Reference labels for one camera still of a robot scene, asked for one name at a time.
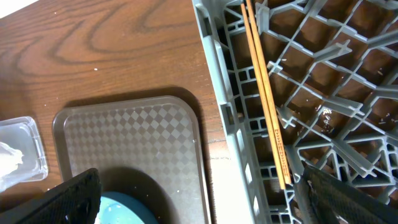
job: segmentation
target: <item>teal bowl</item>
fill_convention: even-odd
[[[154,214],[140,201],[119,192],[105,192],[101,196],[95,224],[158,224]]]

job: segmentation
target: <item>gray dish rack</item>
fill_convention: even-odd
[[[388,113],[378,122],[371,116],[381,101],[397,103],[398,64],[388,72],[383,71],[382,81],[376,83],[360,74],[359,69],[368,54],[375,50],[393,59],[398,58],[395,47],[391,47],[398,42],[398,30],[393,27],[398,20],[398,3],[360,0],[343,19],[334,19],[325,17],[323,8],[327,2],[296,0],[273,7],[268,6],[267,0],[255,3],[259,33],[284,45],[276,57],[266,57],[270,78],[278,77],[293,86],[291,94],[282,103],[275,103],[283,128],[293,130],[289,133],[294,137],[285,143],[289,166],[295,182],[305,166],[315,166],[354,187],[381,189],[376,198],[388,204],[398,186],[398,118],[396,114]],[[280,190],[278,186],[271,150],[267,146],[264,115],[258,112],[261,111],[261,103],[257,86],[251,85],[256,83],[253,67],[237,66],[234,51],[239,50],[234,48],[236,46],[231,40],[245,32],[242,15],[237,10],[241,3],[240,0],[193,0],[231,160],[239,167],[245,190],[246,201],[242,206],[248,208],[248,223],[301,223],[305,214],[297,209],[300,197],[294,195],[293,185],[288,185],[286,190]],[[394,15],[375,36],[367,37],[350,26],[350,19],[362,4],[371,4]],[[297,27],[291,30],[291,34],[273,30],[270,26],[272,18],[287,11],[300,14]],[[306,22],[314,21],[332,27],[335,32],[320,49],[311,51],[296,37]],[[365,44],[366,49],[353,65],[346,66],[341,59],[355,51],[351,47],[353,41]],[[289,71],[287,61],[293,60],[289,55],[290,49],[311,58],[299,80],[286,72]],[[317,66],[332,69],[341,76],[329,94],[321,94],[308,85]],[[342,89],[350,88],[352,82],[369,89],[363,101],[340,95]],[[313,114],[309,119],[303,120],[300,112],[290,106],[299,95],[307,95],[311,102],[316,102],[312,105]],[[331,117],[343,117],[346,122],[335,128],[328,124]],[[386,123],[391,128],[384,128]],[[370,131],[363,134],[362,129]],[[369,144],[372,145],[371,150],[366,153],[359,150]],[[314,160],[308,157],[307,152],[310,151],[321,155]]]

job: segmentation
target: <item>wooden table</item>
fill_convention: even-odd
[[[40,0],[0,19],[0,120],[33,117],[49,165],[45,180],[5,191],[2,209],[62,183],[52,136],[62,108],[160,95],[198,116],[215,208],[233,175],[190,0]]]

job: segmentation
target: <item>checkered tray pattern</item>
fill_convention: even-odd
[[[166,191],[181,223],[206,223],[198,123],[186,103],[167,96],[64,113],[72,176],[92,167],[138,169]]]

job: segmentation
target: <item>wooden chopstick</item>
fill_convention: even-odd
[[[257,85],[259,87],[262,110],[264,111],[264,116],[266,117],[267,127],[272,127],[271,114],[268,108],[266,91],[264,89],[264,84],[261,77],[259,61],[257,59],[256,48],[254,46],[253,37],[250,30],[248,15],[246,14],[246,7],[244,6],[244,4],[241,4],[241,8],[242,8],[244,26],[246,28],[246,36],[248,37],[250,56],[254,67],[254,74],[256,75]],[[275,140],[275,135],[273,131],[269,131],[268,133],[269,133],[269,140],[271,142],[272,155],[274,156],[275,160],[275,167],[279,179],[279,185],[281,189],[285,189],[285,178],[284,178],[284,173],[282,172],[282,166],[280,165],[279,161],[279,154]]]
[[[269,83],[269,76],[268,76],[268,71],[267,71],[267,67],[266,67],[266,60],[264,58],[264,53],[262,52],[260,37],[259,37],[258,30],[257,30],[256,20],[254,18],[251,0],[246,0],[246,4],[248,5],[249,18],[250,18],[250,23],[251,23],[250,25],[251,25],[252,34],[254,37],[254,46],[256,47],[257,59],[259,61],[259,65],[260,65],[262,82],[264,85],[264,89],[266,91],[266,97],[267,97],[269,111],[271,113],[272,126],[268,126],[268,124],[267,124],[267,127],[269,127],[269,128],[272,127],[272,130],[275,134],[277,150],[278,150],[278,154],[279,154],[280,164],[282,166],[282,172],[284,174],[285,183],[291,184],[292,180],[290,179],[289,166],[287,164],[284,143],[282,141],[282,135],[280,133],[280,127],[279,127],[278,117],[276,114],[274,97],[272,96],[271,85]]]

